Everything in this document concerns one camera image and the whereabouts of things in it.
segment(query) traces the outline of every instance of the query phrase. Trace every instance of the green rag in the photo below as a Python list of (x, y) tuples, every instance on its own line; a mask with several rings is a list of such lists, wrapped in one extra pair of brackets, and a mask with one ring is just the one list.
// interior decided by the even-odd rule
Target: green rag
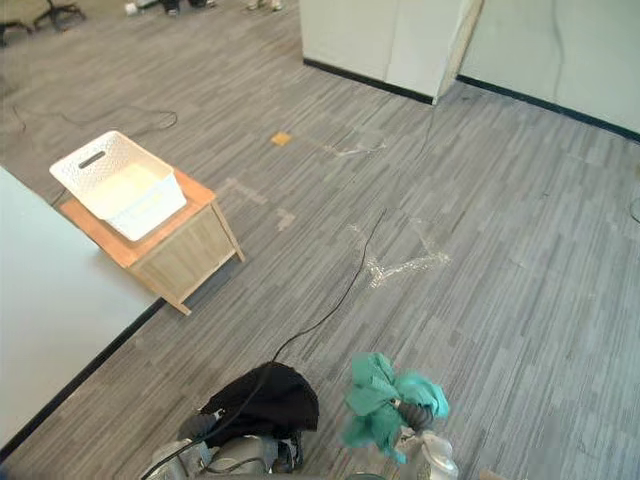
[(434, 417), (446, 417), (449, 405), (442, 387), (418, 373), (396, 376), (389, 360), (381, 353), (356, 355), (351, 362), (353, 386), (347, 405), (355, 416), (343, 439), (350, 447), (375, 443), (387, 456), (406, 463), (406, 456), (394, 449), (400, 427), (407, 423), (391, 400), (430, 407)]

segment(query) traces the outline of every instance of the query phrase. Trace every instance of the gray floor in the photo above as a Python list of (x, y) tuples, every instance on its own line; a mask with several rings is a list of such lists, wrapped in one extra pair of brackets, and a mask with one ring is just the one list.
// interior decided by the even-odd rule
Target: gray floor
[(218, 191), (248, 261), (191, 317), (150, 320), (9, 458), (17, 478), (140, 475), (189, 412), (331, 308), (383, 208), (345, 305), (284, 353), (321, 403), (305, 471), (397, 475), (340, 441), (350, 358), (381, 351), (443, 385), (463, 479), (640, 478), (639, 145), (463, 84), (433, 108), (304, 67), (293, 2), (177, 20), (81, 3), (90, 20), (62, 35), (8, 37), (2, 162), (51, 201), (56, 158), (166, 122), (104, 112), (175, 110), (136, 139)]

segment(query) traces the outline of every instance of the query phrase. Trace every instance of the basket handle hole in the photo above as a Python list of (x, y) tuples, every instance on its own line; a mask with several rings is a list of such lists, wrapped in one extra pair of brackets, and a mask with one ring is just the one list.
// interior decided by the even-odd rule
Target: basket handle hole
[(83, 168), (87, 168), (89, 165), (91, 165), (93, 162), (95, 162), (96, 160), (100, 160), (102, 157), (104, 157), (106, 155), (106, 153), (103, 151), (100, 151), (98, 153), (96, 153), (95, 155), (90, 156), (89, 158), (87, 158), (86, 160), (80, 162), (80, 164), (78, 165), (78, 167), (80, 167), (80, 169)]

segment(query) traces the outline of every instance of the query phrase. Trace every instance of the black jacket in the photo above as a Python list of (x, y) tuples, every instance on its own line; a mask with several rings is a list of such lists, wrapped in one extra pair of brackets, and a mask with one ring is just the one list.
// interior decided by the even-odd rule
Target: black jacket
[[(209, 399), (203, 414), (224, 409), (229, 418), (255, 389), (267, 363), (234, 380)], [(242, 435), (271, 435), (285, 439), (301, 430), (318, 427), (318, 397), (305, 378), (293, 368), (271, 363), (264, 385), (228, 427), (207, 440), (209, 447), (223, 445)]]

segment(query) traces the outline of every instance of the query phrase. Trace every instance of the table leg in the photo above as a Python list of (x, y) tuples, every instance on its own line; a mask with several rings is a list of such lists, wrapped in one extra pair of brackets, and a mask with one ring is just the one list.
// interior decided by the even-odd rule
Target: table leg
[(235, 235), (231, 231), (231, 227), (229, 227), (229, 224), (227, 223), (227, 219), (224, 218), (224, 215), (222, 214), (222, 210), (220, 210), (220, 207), (218, 206), (218, 202), (214, 200), (213, 202), (211, 202), (210, 205), (211, 205), (211, 208), (213, 209), (213, 212), (218, 217), (218, 220), (220, 221), (220, 225), (222, 225), (222, 228), (227, 234), (227, 237), (229, 237), (229, 241), (231, 242), (231, 245), (233, 245), (233, 249), (236, 251), (236, 255), (238, 255), (238, 259), (241, 262), (244, 262), (246, 259), (244, 256), (244, 253), (242, 253), (242, 250), (240, 249), (240, 245), (238, 244), (238, 241), (236, 240)]
[(174, 307), (176, 310), (182, 312), (184, 315), (191, 315), (191, 310), (187, 308), (184, 303), (177, 300), (173, 295), (167, 293), (163, 288), (159, 285), (156, 285), (155, 282), (149, 281), (143, 276), (136, 275), (135, 270), (129, 269), (129, 272), (133, 274), (133, 276), (138, 279), (140, 283), (142, 283), (145, 287), (151, 290), (153, 293), (157, 293), (162, 298), (164, 298), (169, 305)]

